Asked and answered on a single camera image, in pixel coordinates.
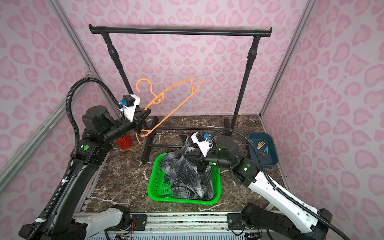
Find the plaid shirt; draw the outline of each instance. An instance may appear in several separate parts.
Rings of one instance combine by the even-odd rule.
[[[170,181],[174,198],[210,200],[214,197],[212,186],[212,167],[198,172],[197,166],[184,158],[184,154],[195,150],[187,138],[182,148],[168,153],[161,160],[160,167],[166,174],[164,182]]]

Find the clothing rack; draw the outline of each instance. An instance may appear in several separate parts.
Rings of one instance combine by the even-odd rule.
[[[110,33],[137,33],[137,34],[180,34],[180,35],[215,35],[215,36],[252,36],[253,41],[252,45],[248,52],[248,60],[247,64],[245,66],[245,72],[242,80],[242,84],[240,87],[239,96],[237,98],[235,111],[233,113],[232,122],[229,124],[229,118],[224,119],[224,127],[228,128],[234,128],[237,115],[240,109],[241,102],[243,100],[243,95],[245,91],[245,87],[247,86],[249,73],[251,72],[253,62],[257,55],[257,47],[260,41],[260,38],[262,37],[270,37],[272,33],[272,28],[269,30],[208,30],[208,29],[157,29],[157,28],[117,28],[117,27],[106,27],[106,26],[92,26],[91,24],[88,25],[89,30],[93,34],[101,34],[103,37],[107,48],[109,55],[111,56],[111,59],[115,63],[116,68],[118,69],[120,76],[125,84],[125,87],[128,90],[129,94],[134,94],[133,90],[131,88],[131,85],[128,81],[127,75],[124,72],[122,63],[120,61],[119,54],[116,51],[116,48],[112,44],[112,40],[109,37]],[[148,128],[148,126],[145,124],[144,128],[146,129],[153,129],[157,124],[159,123],[158,117],[153,117],[153,120],[151,122],[151,127]],[[147,163],[149,160],[149,155],[151,153],[151,149],[153,147],[168,147],[168,148],[177,148],[182,147],[181,145],[171,145],[171,144],[153,144],[155,133],[157,130],[187,130],[187,131],[214,131],[220,129],[218,127],[158,127],[153,132],[151,132],[148,135],[148,139],[145,143],[145,148],[141,157],[142,163]]]

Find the marble floor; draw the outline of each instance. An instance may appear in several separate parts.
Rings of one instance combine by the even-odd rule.
[[[225,117],[232,116],[171,116],[162,126],[178,127],[223,127]],[[258,115],[240,115],[235,129],[248,135],[251,132],[264,132]],[[157,131],[154,143],[180,144],[177,135],[189,134],[193,131],[162,130]],[[236,134],[232,135],[242,154],[249,157],[248,146]],[[86,212],[95,213],[108,209],[113,204],[127,206],[132,212],[191,212],[191,211],[240,211],[248,203],[265,207],[269,202],[262,196],[245,188],[235,185],[229,177],[221,179],[220,200],[214,205],[199,205],[174,202],[156,202],[148,197],[147,185],[151,177],[153,161],[161,153],[171,151],[169,148],[152,148],[149,162],[141,163],[145,141],[139,145],[134,133],[134,141],[130,149],[121,150],[114,144],[105,166],[101,172],[95,190],[92,193]],[[267,169],[268,174],[284,186],[278,167]]]

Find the pink leopard print wallpaper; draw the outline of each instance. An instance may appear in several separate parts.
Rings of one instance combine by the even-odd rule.
[[[85,126],[81,117],[95,105],[107,106],[112,116],[112,107],[96,83],[87,89],[72,104],[74,118],[82,134]],[[0,196],[0,239],[15,240],[21,226],[32,223],[51,198],[67,168],[73,150],[73,128],[66,115],[56,125],[24,168]]]
[[[44,0],[0,3],[0,172],[86,69]]]
[[[108,54],[101,35],[93,26],[138,28],[269,29],[263,38],[251,71],[240,113],[259,113],[280,61],[299,21],[302,0],[62,0],[73,27],[93,60],[101,78],[117,98],[127,92]],[[251,37],[124,35],[110,34],[125,72],[135,88],[140,78],[154,83],[155,93],[183,79],[197,78],[200,85],[177,112],[232,114],[245,70]],[[149,84],[140,85],[141,103],[153,99]],[[185,84],[166,94],[162,104],[151,107],[153,115],[167,115],[190,92]]]
[[[265,117],[295,195],[353,240],[384,239],[383,9],[320,1]]]

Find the plastic laundry basket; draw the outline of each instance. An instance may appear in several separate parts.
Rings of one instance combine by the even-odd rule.
[[[211,200],[191,200],[191,199],[176,199],[173,198],[173,191],[170,187],[170,182],[164,183],[164,178],[166,174],[160,167],[160,162],[167,153],[163,153],[158,156],[153,164],[153,170],[151,178],[149,180],[147,193],[148,196],[155,201],[159,202],[184,202],[190,204],[206,204],[211,205],[217,203],[221,195],[221,181],[220,175],[217,172],[220,172],[220,168],[217,168],[217,172],[212,168],[212,184],[214,188],[214,197]]]

